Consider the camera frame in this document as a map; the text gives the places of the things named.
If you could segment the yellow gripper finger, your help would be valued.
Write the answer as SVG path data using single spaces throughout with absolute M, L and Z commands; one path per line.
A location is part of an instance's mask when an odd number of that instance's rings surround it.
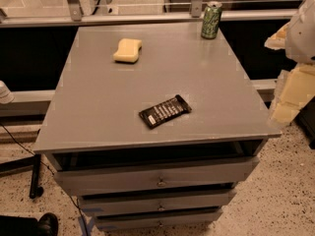
M 298 63 L 293 70 L 278 76 L 269 121 L 273 126 L 290 124 L 315 97 L 315 66 Z
M 272 50 L 285 49 L 285 40 L 287 33 L 288 23 L 278 29 L 273 35 L 267 38 L 265 46 Z

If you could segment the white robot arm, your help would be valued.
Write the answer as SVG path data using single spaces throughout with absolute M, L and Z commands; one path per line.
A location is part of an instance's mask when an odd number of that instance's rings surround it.
M 270 122 L 284 127 L 315 96 L 315 0 L 305 0 L 291 20 L 267 38 L 265 46 L 283 49 L 296 63 L 290 72 L 281 71 L 270 109 Z

